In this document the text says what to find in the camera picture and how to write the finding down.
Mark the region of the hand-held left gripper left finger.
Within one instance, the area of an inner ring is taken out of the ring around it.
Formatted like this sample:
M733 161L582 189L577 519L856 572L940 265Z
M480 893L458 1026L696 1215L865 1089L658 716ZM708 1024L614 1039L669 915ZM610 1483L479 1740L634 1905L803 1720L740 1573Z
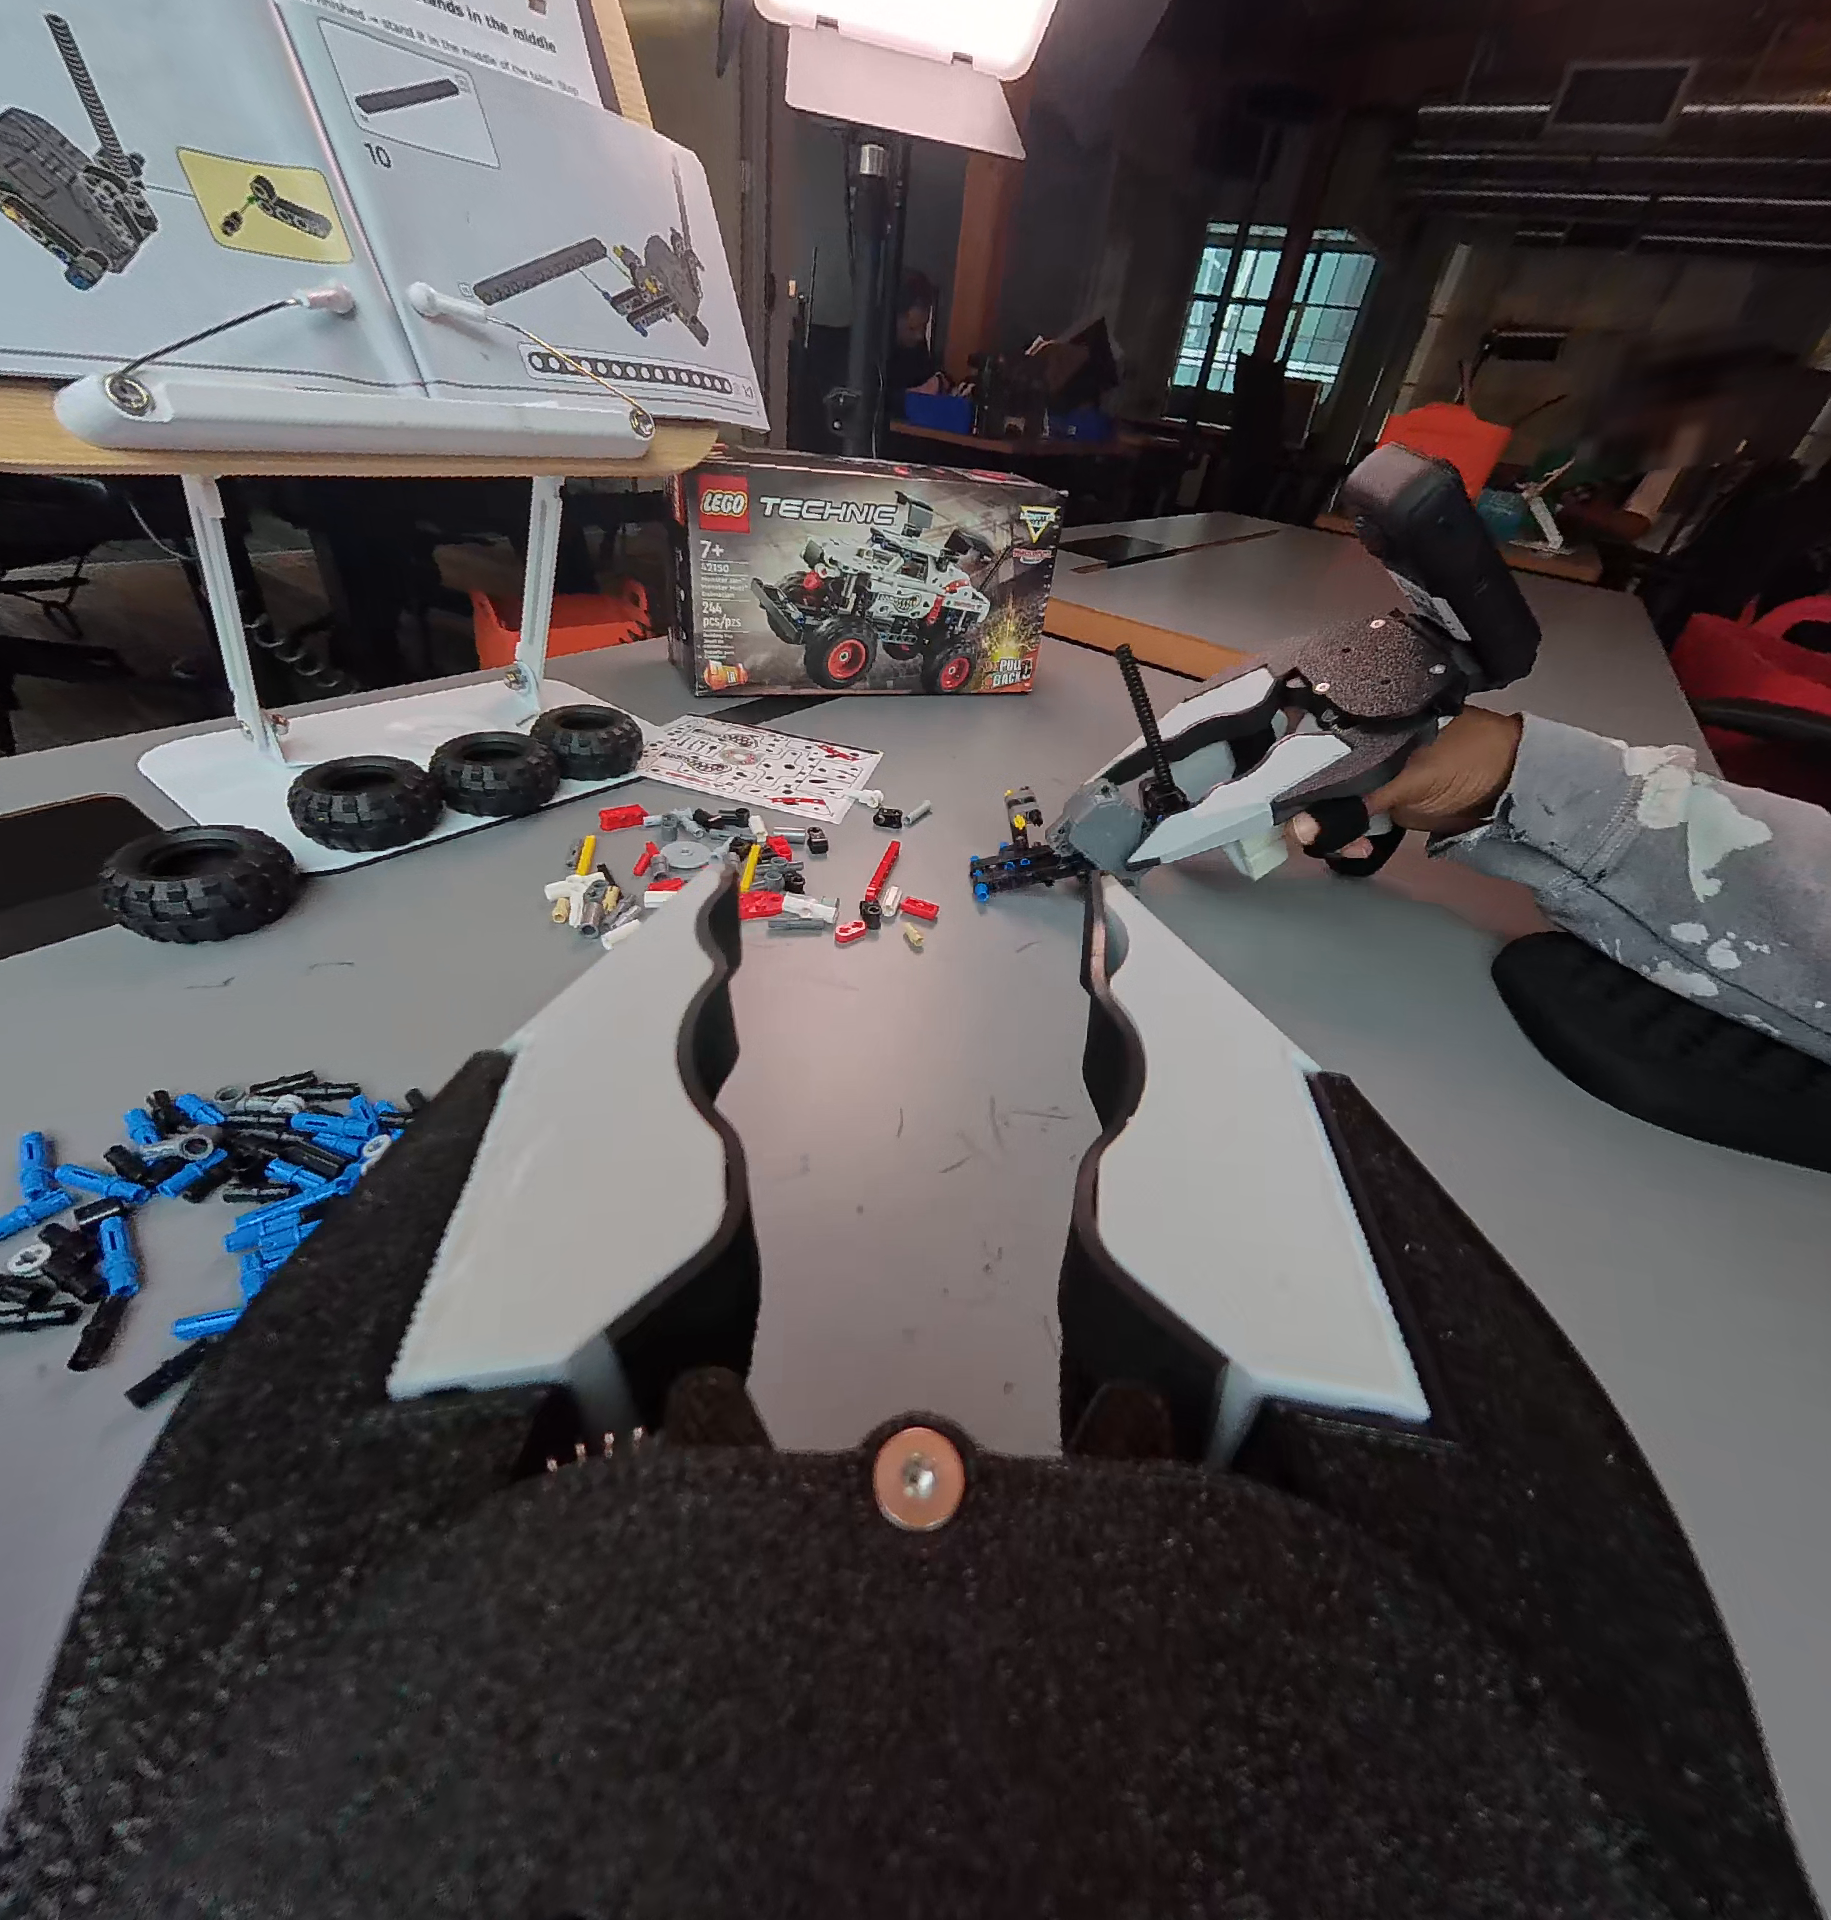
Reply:
M738 1062L736 878L713 869L500 1048L389 1398L543 1389L594 1438L654 1432L690 1377L746 1393L761 1309Z

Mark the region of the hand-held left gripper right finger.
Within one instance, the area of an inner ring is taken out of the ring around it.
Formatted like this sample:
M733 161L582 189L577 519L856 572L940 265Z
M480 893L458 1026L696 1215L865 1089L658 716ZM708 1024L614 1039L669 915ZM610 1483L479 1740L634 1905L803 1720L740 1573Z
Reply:
M1278 1410L1428 1434L1332 1080L1118 878L1086 881L1079 976L1098 1134L1064 1255L1066 1448L1112 1391L1204 1468Z

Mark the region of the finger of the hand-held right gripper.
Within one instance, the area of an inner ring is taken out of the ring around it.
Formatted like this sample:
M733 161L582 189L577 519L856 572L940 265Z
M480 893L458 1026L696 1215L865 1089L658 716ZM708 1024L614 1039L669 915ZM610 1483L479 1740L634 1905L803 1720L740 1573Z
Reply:
M1271 745L1284 738L1282 694L1270 668L1238 668L1204 681L1158 718L1178 781L1189 802L1187 807L1217 781L1253 772ZM1140 774L1137 761L1130 759L1140 747L1142 733L1138 730L1130 749L1108 763L1099 775L1108 774L1122 779Z
M1126 858L1130 872L1180 862L1276 834L1276 803L1303 779L1320 779L1342 761L1341 737L1284 737L1234 779L1217 781L1200 802L1151 826Z

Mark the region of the toy brick assembly with hose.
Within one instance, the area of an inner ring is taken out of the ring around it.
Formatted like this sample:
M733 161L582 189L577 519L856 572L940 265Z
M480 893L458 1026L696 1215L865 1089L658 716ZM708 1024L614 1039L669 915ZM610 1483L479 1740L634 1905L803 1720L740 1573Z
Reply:
M1145 688L1142 663L1135 649L1115 649L1122 683L1142 733L1142 747L1133 752L1140 774L1122 779L1105 774L1086 781L1053 824L1045 820L1035 793L1012 786L1003 793L1007 836L990 855L969 858L969 885L976 904L1025 887L1053 887L1064 878L1092 872L1127 874L1130 855L1142 849L1153 826L1187 807L1163 724Z

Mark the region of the person's right forearm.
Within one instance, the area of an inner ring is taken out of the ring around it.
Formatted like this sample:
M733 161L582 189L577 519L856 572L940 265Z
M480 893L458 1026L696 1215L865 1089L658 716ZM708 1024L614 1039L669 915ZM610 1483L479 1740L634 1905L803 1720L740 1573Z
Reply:
M1526 887L1558 930L1831 1064L1831 814L1529 716L1485 823L1431 852Z

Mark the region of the grey desk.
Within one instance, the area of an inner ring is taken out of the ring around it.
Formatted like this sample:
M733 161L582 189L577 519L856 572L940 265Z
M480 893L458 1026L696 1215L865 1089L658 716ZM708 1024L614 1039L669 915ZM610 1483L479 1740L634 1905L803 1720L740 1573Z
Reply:
M977 909L964 865L1001 794L1054 809L1135 730L1115 668L1053 651L1018 701L837 701L792 724L880 749L934 803L905 885L936 900L925 953L752 933L736 975L763 1305L752 1393L772 1436L832 1451L934 1410L1003 1452L1058 1439L1054 1283L1095 1137L1073 889ZM216 946L123 930L0 960L0 1213L16 1140L71 1159L153 1089L312 1067L436 1093L592 960L543 882L589 803L309 887ZM1737 1645L1791 1826L1831 1916L1831 1177L1681 1140L1562 1080L1498 1002L1516 889L1410 841L1376 881L1296 858L1261 885L1197 862L1148 909L1313 1059L1350 1075L1537 1291L1616 1402ZM167 1329L231 1296L211 1213L146 1240L143 1296L102 1367L0 1336L0 1807L62 1623L165 1405L126 1389Z

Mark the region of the black desk mat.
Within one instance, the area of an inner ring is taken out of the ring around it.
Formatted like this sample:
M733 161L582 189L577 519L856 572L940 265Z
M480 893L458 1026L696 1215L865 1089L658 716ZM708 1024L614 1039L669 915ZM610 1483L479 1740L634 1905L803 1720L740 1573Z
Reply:
M0 814L0 960L110 928L101 869L156 828L113 794Z

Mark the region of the person's right hand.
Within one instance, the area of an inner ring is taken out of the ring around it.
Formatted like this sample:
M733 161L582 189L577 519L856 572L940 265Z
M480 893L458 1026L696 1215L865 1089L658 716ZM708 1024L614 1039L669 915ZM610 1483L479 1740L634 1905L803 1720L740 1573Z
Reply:
M1481 834L1512 783L1525 724L1523 714L1467 707L1362 794L1366 816L1418 832L1434 857L1483 872Z

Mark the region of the grey table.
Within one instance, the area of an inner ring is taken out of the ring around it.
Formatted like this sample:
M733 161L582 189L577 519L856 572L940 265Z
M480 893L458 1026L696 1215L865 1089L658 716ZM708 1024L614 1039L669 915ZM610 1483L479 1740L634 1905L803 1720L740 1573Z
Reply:
M1540 619L1532 673L1481 702L1620 738L1715 757L1670 660L1633 598L1512 572ZM1239 513L1181 513L1095 524L1062 540L1047 633L1195 681L1261 655L1286 636L1375 614L1398 599L1382 565L1347 533Z

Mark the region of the pile of mixed brick pieces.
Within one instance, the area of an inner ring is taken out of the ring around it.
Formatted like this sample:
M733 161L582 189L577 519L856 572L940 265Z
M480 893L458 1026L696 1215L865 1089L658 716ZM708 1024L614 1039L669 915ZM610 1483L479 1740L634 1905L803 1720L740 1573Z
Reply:
M902 922L910 946L925 946L940 919L934 900L913 896L897 881L902 852L902 814L880 807L874 823L889 834L857 902L845 911L837 896L813 893L809 878L832 855L823 824L769 828L750 807L672 807L647 814L639 803L600 812L600 834L639 828L637 858L622 872L603 858L600 834L577 841L563 876L546 889L552 923L571 928L603 946L616 946L646 917L667 907L690 881L711 872L731 878L738 919L769 931L828 936L847 946L880 928Z

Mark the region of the toy truck set box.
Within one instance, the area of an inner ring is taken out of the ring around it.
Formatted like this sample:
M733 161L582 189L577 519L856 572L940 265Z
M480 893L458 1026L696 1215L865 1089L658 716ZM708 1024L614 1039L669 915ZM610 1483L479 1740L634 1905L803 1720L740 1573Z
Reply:
M717 447L667 484L669 660L701 698L1035 683L1067 495L1007 472Z

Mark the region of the pile of blue black pins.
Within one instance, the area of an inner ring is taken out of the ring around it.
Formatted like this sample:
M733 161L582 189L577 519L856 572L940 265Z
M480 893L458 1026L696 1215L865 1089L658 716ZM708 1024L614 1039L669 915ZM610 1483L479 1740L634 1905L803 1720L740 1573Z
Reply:
M21 1134L16 1200L0 1213L0 1339L66 1332L71 1374L102 1367L147 1282L143 1213L221 1209L233 1296L173 1320L167 1353L126 1389L140 1410L161 1404L204 1369L429 1105L419 1087L382 1096L294 1071L207 1095L154 1089L86 1161L65 1159L46 1131Z

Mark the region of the window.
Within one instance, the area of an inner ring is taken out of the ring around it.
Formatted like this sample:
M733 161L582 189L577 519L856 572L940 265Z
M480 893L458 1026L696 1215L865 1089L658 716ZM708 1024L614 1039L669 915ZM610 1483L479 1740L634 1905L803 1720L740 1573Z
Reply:
M1238 361L1263 332L1286 248L1286 226L1211 222L1197 259L1169 381L1169 413L1180 418L1202 396L1233 396ZM1344 369L1360 312L1379 276L1379 255L1347 226L1314 226L1276 358L1286 379L1330 400Z

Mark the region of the red chair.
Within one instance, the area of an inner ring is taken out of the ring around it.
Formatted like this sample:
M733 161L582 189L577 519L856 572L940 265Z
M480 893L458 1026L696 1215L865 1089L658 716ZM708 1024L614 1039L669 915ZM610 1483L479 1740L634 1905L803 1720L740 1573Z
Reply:
M1695 612L1670 642L1670 667L1695 714L1766 707L1769 733L1700 718L1725 779L1831 812L1831 599L1792 599L1752 617Z

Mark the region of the black wrist rest cushion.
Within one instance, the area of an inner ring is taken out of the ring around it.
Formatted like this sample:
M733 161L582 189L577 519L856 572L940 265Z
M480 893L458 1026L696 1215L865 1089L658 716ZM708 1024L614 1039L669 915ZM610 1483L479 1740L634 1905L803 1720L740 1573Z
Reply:
M1569 931L1505 943L1490 976L1526 1042L1581 1091L1679 1137L1831 1174L1831 1064Z

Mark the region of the black toy tire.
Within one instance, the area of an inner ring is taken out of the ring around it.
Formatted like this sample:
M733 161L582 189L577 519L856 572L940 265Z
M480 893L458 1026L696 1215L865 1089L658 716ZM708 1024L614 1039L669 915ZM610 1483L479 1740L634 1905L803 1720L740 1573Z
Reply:
M529 816L562 783L557 757L526 733L464 733L436 747L426 772L444 807L472 820Z
M529 729L563 781L614 781L637 775L646 738L618 707L577 702L543 711Z
M116 849L96 887L113 923L156 943L212 944L285 917L303 872L281 840L256 826L185 824Z
M305 840L333 852L389 852L426 838L446 796L438 778L405 759L356 753L309 765L288 789Z

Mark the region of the white sticker sheet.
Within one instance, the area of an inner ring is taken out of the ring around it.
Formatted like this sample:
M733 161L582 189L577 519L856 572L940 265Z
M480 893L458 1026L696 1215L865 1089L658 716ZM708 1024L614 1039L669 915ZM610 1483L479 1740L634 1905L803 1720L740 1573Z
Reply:
M763 816L835 826L874 790L880 761L876 749L692 714L646 738L637 774Z

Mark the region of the orange plastic crate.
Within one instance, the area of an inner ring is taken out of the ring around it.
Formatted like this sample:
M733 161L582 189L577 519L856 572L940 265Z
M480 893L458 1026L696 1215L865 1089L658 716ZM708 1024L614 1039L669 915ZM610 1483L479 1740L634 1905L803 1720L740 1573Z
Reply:
M520 598L468 593L474 619L475 660L485 670L516 663L520 641ZM578 657L654 636L652 606L643 584L622 579L616 593L562 593L552 599L546 660Z

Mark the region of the white panel lamp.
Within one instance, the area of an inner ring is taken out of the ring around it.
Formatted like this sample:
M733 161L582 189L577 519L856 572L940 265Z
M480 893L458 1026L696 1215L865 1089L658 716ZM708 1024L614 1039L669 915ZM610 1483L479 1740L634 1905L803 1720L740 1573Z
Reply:
M1053 2L755 2L785 34L787 107L847 129L850 367L828 409L843 453L880 443L891 300L915 139L1025 156L1007 89L1028 76Z

